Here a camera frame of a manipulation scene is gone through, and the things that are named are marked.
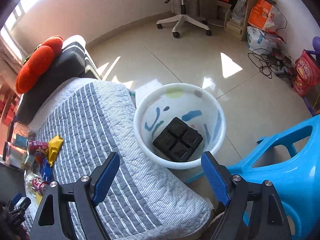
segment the gray striped blanket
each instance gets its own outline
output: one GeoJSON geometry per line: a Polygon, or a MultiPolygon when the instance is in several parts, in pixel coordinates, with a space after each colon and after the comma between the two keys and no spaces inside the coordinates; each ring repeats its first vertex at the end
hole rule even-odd
{"type": "MultiPolygon", "coordinates": [[[[62,84],[49,101],[59,101],[75,82],[79,79],[62,84]]],[[[124,85],[90,80],[52,109],[36,139],[63,137],[53,166],[60,184],[90,174],[111,152],[119,153],[120,169],[97,206],[111,239],[173,239],[195,233],[210,217],[207,202],[142,153],[133,133],[134,113],[124,85]]],[[[78,239],[85,239],[74,203],[70,210],[78,239]]],[[[31,224],[28,217],[24,225],[30,229],[31,224]]]]}

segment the soda can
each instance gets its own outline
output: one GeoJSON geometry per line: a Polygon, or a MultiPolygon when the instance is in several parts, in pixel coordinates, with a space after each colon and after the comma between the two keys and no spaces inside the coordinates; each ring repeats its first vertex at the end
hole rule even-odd
{"type": "Polygon", "coordinates": [[[32,187],[35,189],[35,191],[39,192],[41,195],[44,195],[44,192],[48,187],[48,182],[40,177],[37,177],[32,180],[32,187]]]}
{"type": "Polygon", "coordinates": [[[27,142],[27,151],[29,155],[45,156],[48,152],[48,144],[46,142],[31,141],[27,142]]]}

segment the blue stool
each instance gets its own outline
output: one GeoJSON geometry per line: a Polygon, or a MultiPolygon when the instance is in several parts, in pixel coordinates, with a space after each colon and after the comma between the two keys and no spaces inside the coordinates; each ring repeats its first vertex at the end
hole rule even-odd
{"type": "Polygon", "coordinates": [[[263,137],[259,145],[242,161],[228,167],[246,181],[262,183],[271,180],[279,194],[287,216],[295,225],[292,239],[304,239],[320,217],[320,115],[310,118],[287,131],[263,137]],[[305,147],[297,153],[294,142],[310,136],[305,147]],[[270,147],[284,145],[291,156],[285,162],[265,167],[252,165],[270,147]]]}

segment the wall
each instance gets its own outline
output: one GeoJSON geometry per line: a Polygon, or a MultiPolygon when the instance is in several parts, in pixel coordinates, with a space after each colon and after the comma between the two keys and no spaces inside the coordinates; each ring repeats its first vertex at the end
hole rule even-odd
{"type": "Polygon", "coordinates": [[[313,50],[312,39],[320,36],[320,27],[301,0],[275,1],[288,20],[287,28],[279,30],[278,34],[287,42],[288,52],[295,61],[303,49],[313,50]]]}
{"type": "Polygon", "coordinates": [[[170,11],[165,0],[40,0],[13,27],[30,53],[53,35],[79,34],[87,43],[130,22],[170,11]]]}

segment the blue paint mark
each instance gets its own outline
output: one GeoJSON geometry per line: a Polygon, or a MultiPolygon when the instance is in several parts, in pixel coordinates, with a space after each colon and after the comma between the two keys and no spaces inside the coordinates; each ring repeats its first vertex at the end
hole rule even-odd
{"type": "Polygon", "coordinates": [[[209,133],[209,131],[208,131],[208,128],[207,128],[207,124],[205,123],[204,125],[204,130],[205,130],[205,136],[207,137],[207,142],[208,142],[208,145],[209,145],[209,143],[210,143],[210,133],[209,133]]]}
{"type": "Polygon", "coordinates": [[[216,138],[218,132],[219,132],[219,129],[220,129],[220,126],[221,126],[221,114],[220,114],[220,111],[218,112],[218,119],[217,119],[217,123],[216,123],[216,127],[214,128],[214,134],[213,134],[213,141],[214,139],[216,138]]]}
{"type": "Polygon", "coordinates": [[[156,117],[153,125],[151,125],[151,127],[149,127],[148,124],[147,124],[147,122],[144,124],[144,128],[145,128],[146,130],[148,130],[149,132],[151,132],[151,130],[153,129],[154,125],[156,124],[156,122],[157,122],[158,119],[159,119],[159,116],[160,116],[160,108],[157,107],[156,111],[157,111],[157,117],[156,117]]]}
{"type": "Polygon", "coordinates": [[[183,115],[181,119],[184,122],[188,122],[191,119],[201,115],[202,115],[202,112],[200,110],[195,110],[195,111],[190,111],[189,113],[183,115]]]}
{"type": "Polygon", "coordinates": [[[161,124],[163,124],[163,123],[164,123],[164,121],[160,121],[159,123],[156,124],[155,129],[153,130],[153,132],[152,132],[152,134],[151,134],[152,138],[153,138],[153,136],[155,135],[156,130],[157,130],[157,129],[159,128],[159,126],[160,126],[161,124]]]}

